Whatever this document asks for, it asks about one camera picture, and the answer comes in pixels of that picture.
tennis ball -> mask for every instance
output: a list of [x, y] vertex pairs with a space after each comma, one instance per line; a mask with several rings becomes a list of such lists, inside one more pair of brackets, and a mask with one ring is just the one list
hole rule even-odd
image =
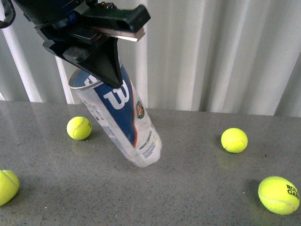
[[91, 131], [92, 125], [85, 117], [74, 117], [67, 124], [67, 132], [69, 136], [76, 140], [83, 140], [87, 138]]
[[296, 187], [281, 177], [265, 178], [259, 184], [258, 195], [268, 210], [281, 215], [294, 212], [300, 204]]
[[248, 137], [241, 129], [230, 128], [223, 132], [221, 142], [228, 152], [239, 153], [247, 147]]
[[10, 170], [0, 170], [0, 206], [11, 200], [19, 189], [19, 180]]

roland garros logo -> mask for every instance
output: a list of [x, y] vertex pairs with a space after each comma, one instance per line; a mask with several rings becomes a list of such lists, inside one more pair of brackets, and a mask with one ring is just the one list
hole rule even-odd
[[144, 112], [144, 108], [140, 101], [138, 101], [138, 103], [136, 105], [136, 111], [137, 111], [138, 119], [142, 119], [144, 117], [145, 112]]
[[287, 187], [287, 192], [290, 195], [295, 196], [297, 199], [300, 199], [296, 188], [294, 188], [293, 186], [289, 186], [289, 185], [286, 185], [286, 187]]

table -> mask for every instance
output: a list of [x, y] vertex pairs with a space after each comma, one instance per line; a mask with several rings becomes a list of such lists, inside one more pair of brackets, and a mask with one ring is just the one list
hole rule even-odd
[[[0, 168], [20, 180], [0, 207], [3, 226], [297, 226], [301, 208], [281, 216], [258, 198], [266, 177], [301, 189], [301, 118], [148, 109], [162, 139], [160, 160], [127, 161], [84, 105], [0, 102]], [[90, 119], [83, 141], [72, 117]], [[225, 129], [243, 129], [248, 147], [223, 150]]]

black cable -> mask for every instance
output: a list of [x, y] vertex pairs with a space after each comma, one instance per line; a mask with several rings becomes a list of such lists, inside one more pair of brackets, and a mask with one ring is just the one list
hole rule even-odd
[[5, 15], [5, 19], [4, 21], [0, 20], [0, 28], [5, 28], [10, 26], [15, 17], [16, 17], [16, 11], [15, 8], [11, 2], [11, 0], [1, 0], [2, 1], [2, 5], [4, 7], [4, 15]]

wilson logo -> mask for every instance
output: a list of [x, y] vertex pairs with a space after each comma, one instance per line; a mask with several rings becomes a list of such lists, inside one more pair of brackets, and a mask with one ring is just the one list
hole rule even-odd
[[108, 92], [103, 97], [108, 99], [113, 108], [120, 110], [124, 105], [129, 101], [130, 95], [126, 82], [124, 80], [122, 86], [119, 89], [113, 89], [111, 92]]

